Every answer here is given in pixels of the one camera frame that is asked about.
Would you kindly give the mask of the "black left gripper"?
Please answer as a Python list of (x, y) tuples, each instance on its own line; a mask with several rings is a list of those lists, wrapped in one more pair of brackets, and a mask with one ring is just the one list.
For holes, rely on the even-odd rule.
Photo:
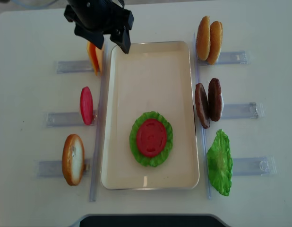
[(124, 53), (129, 53), (129, 31), (134, 17), (124, 7), (123, 0), (69, 0), (64, 16), (68, 22), (76, 23), (75, 35), (88, 40), (98, 49), (103, 48), (104, 35), (111, 34), (110, 40)]

